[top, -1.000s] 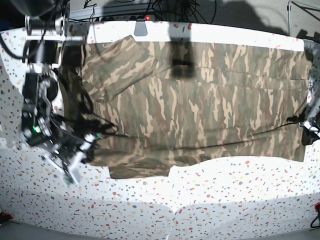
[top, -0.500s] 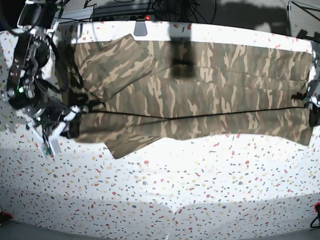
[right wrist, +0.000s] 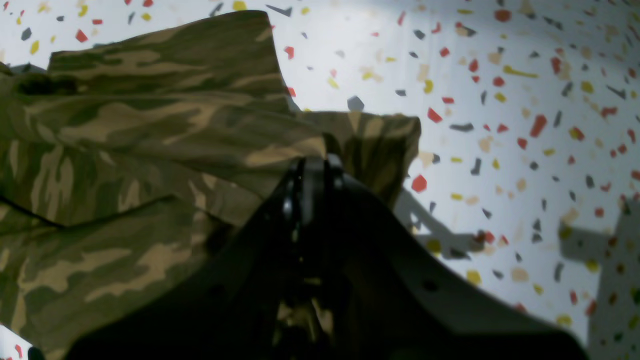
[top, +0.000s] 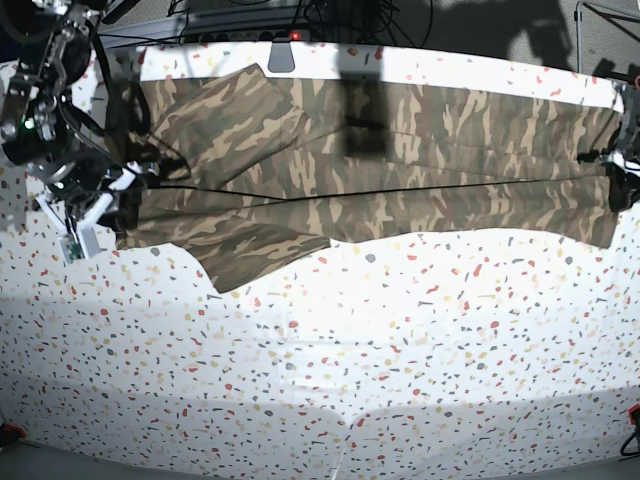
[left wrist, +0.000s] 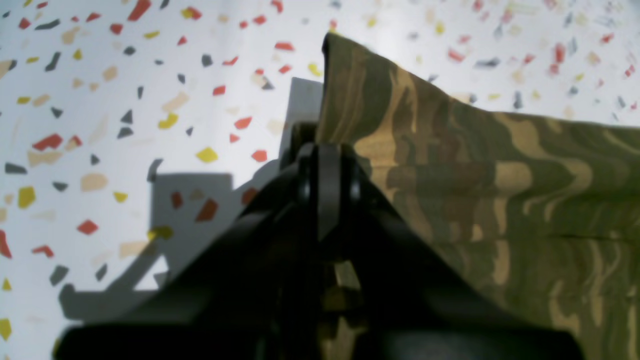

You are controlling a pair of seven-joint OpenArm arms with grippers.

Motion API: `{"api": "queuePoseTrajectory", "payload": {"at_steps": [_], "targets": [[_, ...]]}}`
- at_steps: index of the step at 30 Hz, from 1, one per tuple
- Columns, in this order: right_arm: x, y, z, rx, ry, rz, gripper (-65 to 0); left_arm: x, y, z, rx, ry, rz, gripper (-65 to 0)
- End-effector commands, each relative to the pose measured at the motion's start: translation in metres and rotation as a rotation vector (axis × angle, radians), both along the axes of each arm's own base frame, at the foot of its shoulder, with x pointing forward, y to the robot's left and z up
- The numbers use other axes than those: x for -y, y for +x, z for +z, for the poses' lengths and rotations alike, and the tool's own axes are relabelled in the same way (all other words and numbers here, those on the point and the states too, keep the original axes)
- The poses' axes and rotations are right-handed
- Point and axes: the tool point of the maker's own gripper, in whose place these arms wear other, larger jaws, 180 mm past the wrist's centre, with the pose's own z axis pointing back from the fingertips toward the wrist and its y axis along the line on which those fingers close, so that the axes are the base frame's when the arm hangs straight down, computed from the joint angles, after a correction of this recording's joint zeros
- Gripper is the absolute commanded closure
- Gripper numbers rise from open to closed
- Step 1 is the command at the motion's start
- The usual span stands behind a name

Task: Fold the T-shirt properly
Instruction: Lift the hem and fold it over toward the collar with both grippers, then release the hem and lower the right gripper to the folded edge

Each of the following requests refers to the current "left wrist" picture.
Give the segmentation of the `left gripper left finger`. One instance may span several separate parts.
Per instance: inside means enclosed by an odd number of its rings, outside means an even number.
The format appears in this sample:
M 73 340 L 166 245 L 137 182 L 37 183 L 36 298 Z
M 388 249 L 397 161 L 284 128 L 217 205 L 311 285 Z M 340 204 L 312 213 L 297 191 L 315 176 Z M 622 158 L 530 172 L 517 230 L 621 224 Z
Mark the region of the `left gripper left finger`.
M 135 285 L 160 255 L 142 254 L 103 292 L 66 285 L 67 330 L 55 360 L 308 360 L 314 357 L 320 271 L 316 147 L 288 164 L 230 228 L 156 292 Z

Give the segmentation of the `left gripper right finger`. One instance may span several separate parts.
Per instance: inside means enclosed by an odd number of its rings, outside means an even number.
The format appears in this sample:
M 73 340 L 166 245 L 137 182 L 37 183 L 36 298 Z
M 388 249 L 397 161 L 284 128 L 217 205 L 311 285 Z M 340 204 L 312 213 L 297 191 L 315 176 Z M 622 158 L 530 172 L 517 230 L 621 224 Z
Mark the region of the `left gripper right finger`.
M 582 360 L 568 333 L 483 298 L 421 241 L 345 145 L 317 148 L 317 239 L 359 281 L 352 360 Z

